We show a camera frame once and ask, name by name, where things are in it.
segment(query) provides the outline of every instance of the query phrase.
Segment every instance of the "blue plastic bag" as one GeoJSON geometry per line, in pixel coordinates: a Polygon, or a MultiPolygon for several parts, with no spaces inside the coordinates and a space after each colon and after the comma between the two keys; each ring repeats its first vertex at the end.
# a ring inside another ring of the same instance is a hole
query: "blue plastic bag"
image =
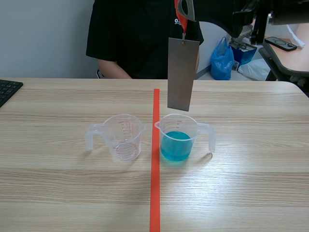
{"type": "Polygon", "coordinates": [[[212,77],[215,80],[229,81],[233,64],[233,50],[227,46],[226,37],[223,37],[211,56],[212,77]]]}

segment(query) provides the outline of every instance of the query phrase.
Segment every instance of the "blue water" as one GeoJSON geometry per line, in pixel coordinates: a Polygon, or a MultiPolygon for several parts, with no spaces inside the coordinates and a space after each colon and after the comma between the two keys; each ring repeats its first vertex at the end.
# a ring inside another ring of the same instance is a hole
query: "blue water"
{"type": "MultiPolygon", "coordinates": [[[[189,135],[180,131],[171,131],[167,135],[174,139],[190,139],[189,135]]],[[[189,157],[192,141],[177,141],[166,136],[161,141],[162,155],[171,161],[182,161],[189,157]]]]}

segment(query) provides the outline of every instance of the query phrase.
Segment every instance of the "person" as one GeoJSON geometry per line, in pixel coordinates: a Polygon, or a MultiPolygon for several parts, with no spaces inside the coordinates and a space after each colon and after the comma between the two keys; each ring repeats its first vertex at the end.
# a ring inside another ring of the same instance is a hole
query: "person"
{"type": "MultiPolygon", "coordinates": [[[[167,79],[169,37],[183,37],[174,0],[95,0],[86,55],[107,78],[167,79]]],[[[198,22],[186,39],[202,44],[198,22]]]]}

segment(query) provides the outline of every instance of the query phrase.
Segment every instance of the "gray rectangular plate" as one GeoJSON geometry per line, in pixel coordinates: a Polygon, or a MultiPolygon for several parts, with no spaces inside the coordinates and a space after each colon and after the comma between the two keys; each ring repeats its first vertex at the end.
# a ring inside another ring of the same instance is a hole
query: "gray rectangular plate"
{"type": "Polygon", "coordinates": [[[168,108],[189,111],[198,50],[198,41],[169,38],[168,108]]]}

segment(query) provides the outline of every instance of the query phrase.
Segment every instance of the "plastic measuring cup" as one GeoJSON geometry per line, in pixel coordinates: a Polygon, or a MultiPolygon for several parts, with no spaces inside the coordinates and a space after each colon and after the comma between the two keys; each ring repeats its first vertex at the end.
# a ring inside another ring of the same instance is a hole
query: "plastic measuring cup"
{"type": "Polygon", "coordinates": [[[162,118],[155,126],[161,131],[161,153],[169,160],[181,161],[188,158],[200,133],[209,135],[209,151],[215,152],[216,135],[209,124],[197,123],[185,115],[172,114],[162,118]]]}
{"type": "Polygon", "coordinates": [[[93,135],[101,135],[112,156],[121,161],[134,160],[140,154],[141,133],[146,126],[133,115],[116,115],[103,124],[92,124],[85,135],[88,151],[93,149],[93,135]]]}

